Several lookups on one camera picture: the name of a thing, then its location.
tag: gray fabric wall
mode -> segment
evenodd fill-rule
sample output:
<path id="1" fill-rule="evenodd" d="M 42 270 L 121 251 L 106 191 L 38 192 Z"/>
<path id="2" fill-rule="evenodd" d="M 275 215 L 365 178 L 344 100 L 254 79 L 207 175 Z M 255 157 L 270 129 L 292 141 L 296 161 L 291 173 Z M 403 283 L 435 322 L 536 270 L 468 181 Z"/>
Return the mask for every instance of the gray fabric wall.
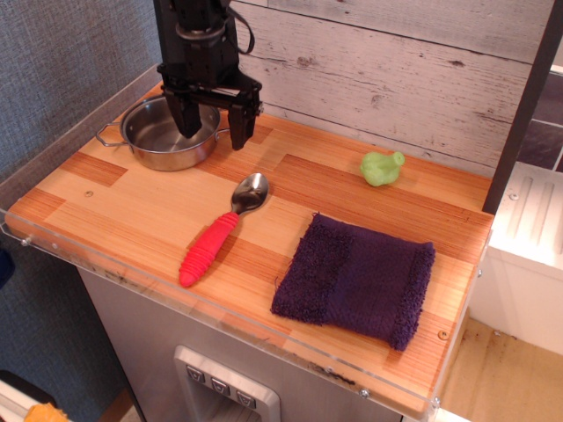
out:
<path id="1" fill-rule="evenodd" d="M 0 182 L 159 61 L 152 0 L 0 0 Z M 16 265 L 0 369 L 97 420 L 125 382 L 76 269 L 7 236 L 0 247 Z"/>

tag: purple towel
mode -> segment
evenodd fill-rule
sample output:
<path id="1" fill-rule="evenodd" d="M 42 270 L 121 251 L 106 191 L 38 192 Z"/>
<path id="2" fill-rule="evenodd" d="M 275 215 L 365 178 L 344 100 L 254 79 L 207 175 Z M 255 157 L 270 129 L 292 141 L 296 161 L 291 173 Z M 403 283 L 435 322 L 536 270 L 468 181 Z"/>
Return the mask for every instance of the purple towel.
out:
<path id="1" fill-rule="evenodd" d="M 435 250 L 315 214 L 272 312 L 334 324 L 404 351 L 418 327 Z"/>

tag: metal pot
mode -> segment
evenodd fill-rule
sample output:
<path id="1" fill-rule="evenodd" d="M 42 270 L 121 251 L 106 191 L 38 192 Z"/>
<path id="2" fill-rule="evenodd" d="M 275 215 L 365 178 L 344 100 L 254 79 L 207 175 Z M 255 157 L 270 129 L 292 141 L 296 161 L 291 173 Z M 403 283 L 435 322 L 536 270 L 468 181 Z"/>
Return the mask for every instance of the metal pot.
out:
<path id="1" fill-rule="evenodd" d="M 215 149 L 221 121 L 219 110 L 200 105 L 201 129 L 191 138 L 182 135 L 164 96 L 145 99 L 131 107 L 121 122 L 106 124 L 96 138 L 105 147 L 129 145 L 136 159 L 146 167 L 176 171 L 205 160 Z M 106 142 L 101 134 L 108 126 L 120 126 L 125 142 Z"/>

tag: metal spoon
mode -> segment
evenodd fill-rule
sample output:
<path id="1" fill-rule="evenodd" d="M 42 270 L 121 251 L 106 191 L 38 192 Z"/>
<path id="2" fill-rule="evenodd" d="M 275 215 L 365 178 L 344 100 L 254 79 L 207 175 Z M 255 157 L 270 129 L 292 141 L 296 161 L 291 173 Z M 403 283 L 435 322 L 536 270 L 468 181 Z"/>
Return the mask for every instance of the metal spoon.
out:
<path id="1" fill-rule="evenodd" d="M 221 215 L 190 248 L 179 269 L 183 287 L 194 284 L 211 266 L 224 241 L 237 227 L 239 216 L 260 207 L 267 197 L 269 184 L 261 173 L 254 173 L 237 186 L 230 199 L 232 211 Z"/>

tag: button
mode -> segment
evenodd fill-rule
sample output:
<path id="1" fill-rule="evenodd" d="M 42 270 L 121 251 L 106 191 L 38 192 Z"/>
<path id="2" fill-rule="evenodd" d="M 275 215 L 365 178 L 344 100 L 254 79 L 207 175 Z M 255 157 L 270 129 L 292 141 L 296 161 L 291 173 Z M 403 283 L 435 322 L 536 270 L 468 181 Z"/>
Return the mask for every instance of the button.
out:
<path id="1" fill-rule="evenodd" d="M 241 403 L 244 407 L 256 409 L 256 400 L 254 400 L 252 396 L 248 396 L 246 393 L 237 390 L 237 398 L 238 402 Z"/>
<path id="2" fill-rule="evenodd" d="M 229 386 L 225 384 L 223 381 L 219 381 L 216 378 L 211 377 L 211 385 L 213 386 L 213 389 L 217 393 L 221 393 L 227 397 L 230 396 Z"/>
<path id="3" fill-rule="evenodd" d="M 199 382 L 201 384 L 205 383 L 205 374 L 203 374 L 202 371 L 194 367 L 190 367 L 189 365 L 186 365 L 186 369 L 187 369 L 187 374 L 190 375 L 190 378 L 192 378 L 194 381 Z"/>

